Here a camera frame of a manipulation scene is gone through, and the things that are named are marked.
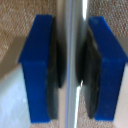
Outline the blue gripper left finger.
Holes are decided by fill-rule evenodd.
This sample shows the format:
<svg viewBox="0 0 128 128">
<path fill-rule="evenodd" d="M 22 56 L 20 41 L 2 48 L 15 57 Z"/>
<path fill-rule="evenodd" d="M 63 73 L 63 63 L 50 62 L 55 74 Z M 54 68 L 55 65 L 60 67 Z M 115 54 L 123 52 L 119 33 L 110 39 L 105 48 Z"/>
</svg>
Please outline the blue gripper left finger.
<svg viewBox="0 0 128 128">
<path fill-rule="evenodd" d="M 32 122 L 58 118 L 55 18 L 37 15 L 18 60 L 22 64 Z"/>
</svg>

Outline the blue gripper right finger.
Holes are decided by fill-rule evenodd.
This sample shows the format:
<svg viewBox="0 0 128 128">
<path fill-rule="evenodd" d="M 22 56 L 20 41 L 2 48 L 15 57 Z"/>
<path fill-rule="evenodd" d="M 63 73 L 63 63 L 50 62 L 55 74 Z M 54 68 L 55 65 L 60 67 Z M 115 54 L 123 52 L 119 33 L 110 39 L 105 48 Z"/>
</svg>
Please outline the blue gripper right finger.
<svg viewBox="0 0 128 128">
<path fill-rule="evenodd" d="M 89 18 L 83 51 L 87 114 L 97 121 L 112 121 L 128 56 L 102 16 Z"/>
</svg>

